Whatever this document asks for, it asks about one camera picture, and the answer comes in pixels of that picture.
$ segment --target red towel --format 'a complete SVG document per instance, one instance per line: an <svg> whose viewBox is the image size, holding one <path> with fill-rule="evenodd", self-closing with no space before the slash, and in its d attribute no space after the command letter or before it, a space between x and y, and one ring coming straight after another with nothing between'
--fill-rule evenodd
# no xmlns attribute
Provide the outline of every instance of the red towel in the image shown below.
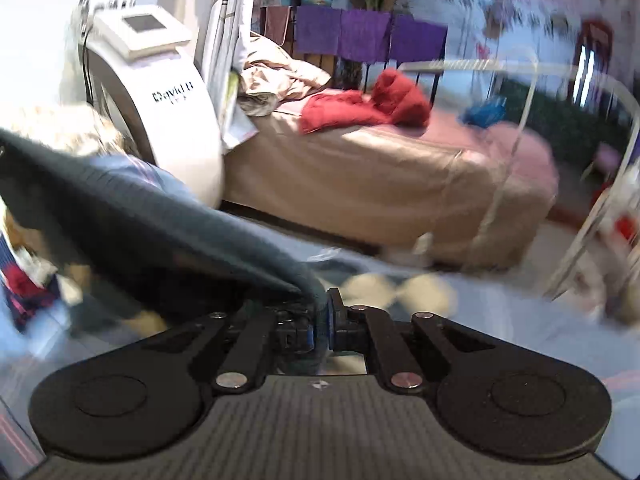
<svg viewBox="0 0 640 480"><path fill-rule="evenodd" d="M430 114L431 104L414 82L387 68L378 77L368 101L357 90L311 97L302 108L298 127L302 134L356 124L398 124L419 128L429 123Z"/></svg>

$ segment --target machine screen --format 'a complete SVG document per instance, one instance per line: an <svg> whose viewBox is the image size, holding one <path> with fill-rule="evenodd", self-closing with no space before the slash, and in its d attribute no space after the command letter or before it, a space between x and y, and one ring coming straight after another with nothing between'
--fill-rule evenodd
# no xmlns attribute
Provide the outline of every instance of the machine screen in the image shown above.
<svg viewBox="0 0 640 480"><path fill-rule="evenodd" d="M136 32L146 32L148 30L158 30L160 28L166 28L151 14L127 16L126 18L123 18L123 20Z"/></svg>

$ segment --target silver bolt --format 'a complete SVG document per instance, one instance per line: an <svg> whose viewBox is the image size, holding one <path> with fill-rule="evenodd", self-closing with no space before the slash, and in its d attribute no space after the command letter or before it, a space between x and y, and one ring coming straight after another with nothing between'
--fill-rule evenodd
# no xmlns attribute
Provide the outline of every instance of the silver bolt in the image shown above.
<svg viewBox="0 0 640 480"><path fill-rule="evenodd" d="M391 384L398 388L409 390L420 386L422 384L422 377L413 372L400 372L391 377Z"/></svg>
<svg viewBox="0 0 640 480"><path fill-rule="evenodd" d="M238 372L225 372L216 377L216 384L223 388L240 388L247 381L246 375Z"/></svg>

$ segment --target beige bed sheet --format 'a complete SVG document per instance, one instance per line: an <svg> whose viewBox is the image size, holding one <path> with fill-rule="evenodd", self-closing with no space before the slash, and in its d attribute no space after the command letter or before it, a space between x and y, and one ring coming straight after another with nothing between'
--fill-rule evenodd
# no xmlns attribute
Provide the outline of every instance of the beige bed sheet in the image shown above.
<svg viewBox="0 0 640 480"><path fill-rule="evenodd" d="M398 135L392 126L304 136L297 129L303 104L254 119L260 132L225 157L226 200L382 247L412 248L432 233L434 259L497 267L521 260L554 202L550 152L546 157L546 144L531 134L524 146L537 155L516 156L517 174L508 179L497 218L470 251L510 152L505 142L478 144L476 134L460 132L456 118L439 110L427 128L433 138Z"/></svg>

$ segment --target white machine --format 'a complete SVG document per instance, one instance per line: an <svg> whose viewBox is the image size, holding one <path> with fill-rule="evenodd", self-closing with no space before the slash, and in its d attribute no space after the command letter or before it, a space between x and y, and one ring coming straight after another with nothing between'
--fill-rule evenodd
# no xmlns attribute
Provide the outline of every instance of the white machine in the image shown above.
<svg viewBox="0 0 640 480"><path fill-rule="evenodd" d="M117 127L126 127L142 159L217 207L222 140L206 86L180 48L191 32L161 7L125 5L97 6L92 20L89 0L80 2L79 54L91 76L86 84L94 105Z"/></svg>

